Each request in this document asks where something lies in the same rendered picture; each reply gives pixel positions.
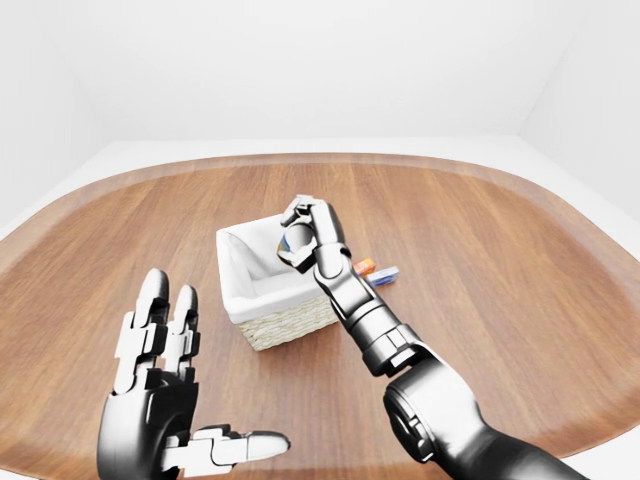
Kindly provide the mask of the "small blue white food box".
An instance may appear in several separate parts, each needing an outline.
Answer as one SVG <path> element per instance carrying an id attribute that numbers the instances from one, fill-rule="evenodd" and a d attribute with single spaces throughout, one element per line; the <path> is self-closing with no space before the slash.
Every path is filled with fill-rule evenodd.
<path id="1" fill-rule="evenodd" d="M 375 271 L 366 276 L 366 281 L 374 288 L 394 282 L 399 275 L 396 266 Z"/>

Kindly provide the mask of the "woven basket with white liner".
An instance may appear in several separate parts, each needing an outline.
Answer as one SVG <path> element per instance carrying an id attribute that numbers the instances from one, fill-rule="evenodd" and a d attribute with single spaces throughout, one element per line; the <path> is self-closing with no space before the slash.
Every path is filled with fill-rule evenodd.
<path id="1" fill-rule="evenodd" d="M 256 351 L 338 321 L 313 273 L 301 274 L 277 256 L 283 233 L 277 215 L 216 232 L 224 308 Z"/>

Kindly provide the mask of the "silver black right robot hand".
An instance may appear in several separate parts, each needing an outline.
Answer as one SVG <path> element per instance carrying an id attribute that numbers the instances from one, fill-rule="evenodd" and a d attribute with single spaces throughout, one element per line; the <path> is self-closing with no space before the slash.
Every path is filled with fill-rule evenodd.
<path id="1" fill-rule="evenodd" d="M 279 258 L 283 263 L 300 273 L 314 268 L 314 278 L 321 286 L 349 271 L 351 252 L 342 225 L 325 200 L 297 195 L 281 215 L 280 225 L 291 247 L 288 260 Z"/>

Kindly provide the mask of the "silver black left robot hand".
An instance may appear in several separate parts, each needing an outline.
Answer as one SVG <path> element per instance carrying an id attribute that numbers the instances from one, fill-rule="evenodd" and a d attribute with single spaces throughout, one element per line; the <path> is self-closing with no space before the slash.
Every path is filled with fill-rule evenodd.
<path id="1" fill-rule="evenodd" d="M 151 269 L 125 314 L 97 443 L 101 480 L 177 480 L 228 474 L 238 464 L 286 453 L 282 433 L 240 434 L 228 424 L 192 428 L 199 385 L 192 359 L 199 352 L 198 296 L 182 286 L 169 302 L 169 279 Z"/>

